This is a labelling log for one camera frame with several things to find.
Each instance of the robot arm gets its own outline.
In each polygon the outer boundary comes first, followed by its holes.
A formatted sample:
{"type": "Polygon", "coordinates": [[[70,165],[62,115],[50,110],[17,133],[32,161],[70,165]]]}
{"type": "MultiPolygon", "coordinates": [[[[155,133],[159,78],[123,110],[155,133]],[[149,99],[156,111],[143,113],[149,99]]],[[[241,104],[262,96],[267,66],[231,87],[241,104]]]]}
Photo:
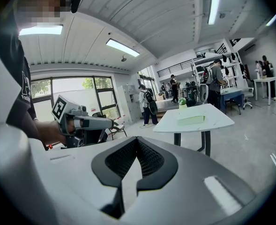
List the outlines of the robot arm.
{"type": "Polygon", "coordinates": [[[58,96],[52,108],[52,115],[59,123],[61,133],[66,136],[67,148],[88,145],[86,130],[105,130],[114,126],[113,120],[90,117],[85,106],[73,103],[61,95],[58,96]],[[69,120],[74,120],[75,131],[73,133],[67,130],[69,120]]]}

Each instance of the white ceiling panel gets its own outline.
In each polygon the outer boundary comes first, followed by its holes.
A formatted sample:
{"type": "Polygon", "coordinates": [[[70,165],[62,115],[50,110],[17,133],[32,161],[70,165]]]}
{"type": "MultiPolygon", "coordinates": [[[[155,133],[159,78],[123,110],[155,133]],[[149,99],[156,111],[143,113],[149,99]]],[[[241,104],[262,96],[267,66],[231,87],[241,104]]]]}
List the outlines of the white ceiling panel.
{"type": "Polygon", "coordinates": [[[216,22],[208,25],[210,0],[81,0],[78,13],[65,18],[61,35],[28,35],[20,40],[30,64],[76,63],[136,70],[180,46],[255,34],[272,14],[262,0],[249,1],[220,0],[216,22]],[[110,38],[140,55],[135,58],[107,46],[110,38]],[[123,55],[126,62],[121,62],[123,55]]]}

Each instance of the gray floor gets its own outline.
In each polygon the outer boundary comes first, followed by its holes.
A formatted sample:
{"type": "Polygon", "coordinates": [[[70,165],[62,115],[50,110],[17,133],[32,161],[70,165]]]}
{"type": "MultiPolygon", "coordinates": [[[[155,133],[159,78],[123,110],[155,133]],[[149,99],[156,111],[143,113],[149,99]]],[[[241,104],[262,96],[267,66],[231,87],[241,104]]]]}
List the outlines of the gray floor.
{"type": "MultiPolygon", "coordinates": [[[[211,158],[237,174],[258,193],[276,181],[276,167],[270,154],[276,155],[276,102],[263,99],[258,89],[258,101],[250,99],[253,109],[249,106],[241,110],[242,114],[228,109],[227,115],[234,120],[231,127],[211,132],[211,158]]],[[[170,134],[154,133],[152,124],[141,128],[143,121],[126,127],[128,136],[145,136],[168,143],[173,143],[170,134]]],[[[197,150],[201,147],[201,134],[182,134],[181,146],[197,150]]],[[[126,209],[136,198],[135,184],[141,179],[138,161],[123,179],[123,195],[126,209]]]]}

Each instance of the blue table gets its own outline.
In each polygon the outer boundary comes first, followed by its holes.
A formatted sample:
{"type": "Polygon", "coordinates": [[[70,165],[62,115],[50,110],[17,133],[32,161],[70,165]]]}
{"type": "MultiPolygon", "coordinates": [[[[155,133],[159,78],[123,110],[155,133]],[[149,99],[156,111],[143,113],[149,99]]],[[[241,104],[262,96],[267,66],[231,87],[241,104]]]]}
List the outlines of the blue table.
{"type": "Polygon", "coordinates": [[[226,109],[225,102],[230,99],[234,100],[237,104],[240,104],[240,106],[243,107],[244,94],[242,93],[242,89],[237,89],[237,88],[222,89],[221,98],[220,98],[220,110],[225,112],[225,109],[226,109]]]}

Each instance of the desk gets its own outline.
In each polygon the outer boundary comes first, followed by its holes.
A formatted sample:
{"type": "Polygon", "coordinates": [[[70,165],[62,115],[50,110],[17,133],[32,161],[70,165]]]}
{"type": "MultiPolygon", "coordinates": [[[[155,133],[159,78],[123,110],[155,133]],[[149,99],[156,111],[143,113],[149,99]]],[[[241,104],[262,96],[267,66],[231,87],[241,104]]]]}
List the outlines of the desk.
{"type": "Polygon", "coordinates": [[[265,98],[265,91],[264,91],[264,83],[268,83],[268,105],[271,104],[271,88],[270,88],[270,82],[275,81],[275,97],[276,97],[276,77],[267,77],[267,78],[261,78],[261,79],[254,79],[254,89],[255,89],[255,100],[258,100],[258,92],[256,89],[256,83],[261,83],[261,88],[263,90],[263,98],[265,98]]]}
{"type": "Polygon", "coordinates": [[[237,104],[240,104],[243,107],[244,94],[242,89],[237,89],[237,87],[225,88],[220,90],[220,109],[226,112],[225,102],[226,100],[233,99],[237,104]]]}
{"type": "Polygon", "coordinates": [[[181,133],[201,132],[201,148],[197,151],[202,151],[205,148],[205,154],[210,156],[210,131],[233,125],[234,121],[211,104],[203,104],[185,109],[189,109],[192,114],[205,116],[204,122],[180,126],[176,120],[179,109],[168,110],[153,131],[158,133],[174,133],[174,144],[177,146],[180,146],[181,133]]]}

